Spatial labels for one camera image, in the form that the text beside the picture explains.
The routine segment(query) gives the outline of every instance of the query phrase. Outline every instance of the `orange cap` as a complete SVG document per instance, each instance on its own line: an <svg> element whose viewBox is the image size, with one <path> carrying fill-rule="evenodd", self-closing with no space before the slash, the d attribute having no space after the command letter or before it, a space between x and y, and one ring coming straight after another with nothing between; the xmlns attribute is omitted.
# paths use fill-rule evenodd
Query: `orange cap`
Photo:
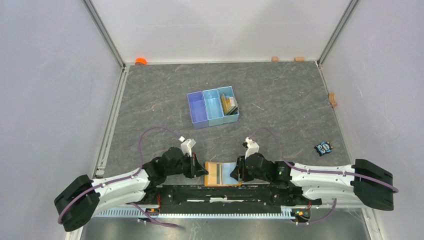
<svg viewBox="0 0 424 240"><path fill-rule="evenodd" d="M135 60L135 65L146 65L146 64L147 64L147 61L144 58L139 57Z"/></svg>

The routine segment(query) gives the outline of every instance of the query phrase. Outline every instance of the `blue toy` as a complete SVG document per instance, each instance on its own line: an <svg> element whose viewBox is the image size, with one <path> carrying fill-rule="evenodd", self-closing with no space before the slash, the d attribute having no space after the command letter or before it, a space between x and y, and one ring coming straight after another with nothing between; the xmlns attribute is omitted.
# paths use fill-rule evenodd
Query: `blue toy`
<svg viewBox="0 0 424 240"><path fill-rule="evenodd" d="M320 144L316 145L314 149L317 153L319 153L319 156L321 157L324 154L331 153L333 146L330 145L329 141L323 141Z"/></svg>

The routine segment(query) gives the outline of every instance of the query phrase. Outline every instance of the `metal corner post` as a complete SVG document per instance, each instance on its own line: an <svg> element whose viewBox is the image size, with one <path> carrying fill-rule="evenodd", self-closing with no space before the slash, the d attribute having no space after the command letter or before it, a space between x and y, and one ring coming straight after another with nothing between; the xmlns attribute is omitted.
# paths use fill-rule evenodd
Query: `metal corner post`
<svg viewBox="0 0 424 240"><path fill-rule="evenodd" d="M114 42L112 41L111 36L109 35L108 31L106 30L106 27L103 24L103 21L99 16L99 13L96 11L96 8L94 7L92 0L82 0L82 3L85 5L85 8L87 9L88 13L90 14L91 18L93 19L94 24L96 25L98 31L100 32L100 35L103 37L104 41L106 42L107 47L109 48L113 57L116 60L116 63L118 63L118 65L121 67L121 69L124 69L125 68L125 62L122 59L120 53L118 52L118 49L115 46Z"/></svg>
<svg viewBox="0 0 424 240"><path fill-rule="evenodd" d="M337 26L335 27L333 33L331 34L331 37L328 40L327 45L325 45L325 48L322 51L321 56L319 56L318 58L318 61L317 61L318 65L322 65L323 62L326 60L327 56L329 55L331 49L333 48L334 44L339 38L339 35L342 32L343 28L345 28L346 23L351 17L359 1L360 0L350 0L349 4L346 7L346 10L344 10L343 15L341 16L340 20L337 23Z"/></svg>

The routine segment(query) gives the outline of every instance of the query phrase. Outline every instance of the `blue bin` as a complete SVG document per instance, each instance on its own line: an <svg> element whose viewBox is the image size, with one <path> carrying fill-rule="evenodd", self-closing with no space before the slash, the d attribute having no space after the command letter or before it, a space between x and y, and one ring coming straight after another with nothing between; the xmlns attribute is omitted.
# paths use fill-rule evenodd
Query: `blue bin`
<svg viewBox="0 0 424 240"><path fill-rule="evenodd" d="M209 127L202 91L189 93L187 94L187 98L194 129Z"/></svg>
<svg viewBox="0 0 424 240"><path fill-rule="evenodd" d="M209 121L209 127L223 124L224 113L218 90L216 88L204 90L202 93L204 106L206 107L207 120Z"/></svg>
<svg viewBox="0 0 424 240"><path fill-rule="evenodd" d="M225 99L227 99L228 97L234 97L234 92L233 92L233 87L232 86L218 87L217 90L218 90L219 96L221 96L222 94L224 94ZM239 114L239 111L237 111L233 115L224 116L223 123L224 124L228 124L228 123L237 122L237 120L239 120L239 115L240 115Z"/></svg>

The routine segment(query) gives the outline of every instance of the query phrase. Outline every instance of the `gray floor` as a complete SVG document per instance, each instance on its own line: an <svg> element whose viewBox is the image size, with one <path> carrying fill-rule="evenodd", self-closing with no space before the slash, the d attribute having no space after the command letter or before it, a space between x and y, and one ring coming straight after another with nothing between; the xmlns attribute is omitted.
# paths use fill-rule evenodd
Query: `gray floor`
<svg viewBox="0 0 424 240"><path fill-rule="evenodd" d="M187 93L232 86L240 108L238 122L193 129ZM349 163L327 92L314 62L206 63L132 66L119 109L105 177L140 164L137 143L149 127L166 126L197 142L193 151L205 161L234 162L242 143L255 129L270 127L285 157L307 165ZM265 131L254 140L268 160L279 159L278 147ZM314 146L330 141L331 153L319 156ZM179 141L164 130L143 139L145 161L162 155ZM171 176L167 184L203 184L204 178Z"/></svg>
<svg viewBox="0 0 424 240"><path fill-rule="evenodd" d="M312 220L328 209L313 209ZM282 219L161 219L180 227L144 225L132 218L94 217L82 240L369 240L360 209L337 209L325 221L296 226Z"/></svg>

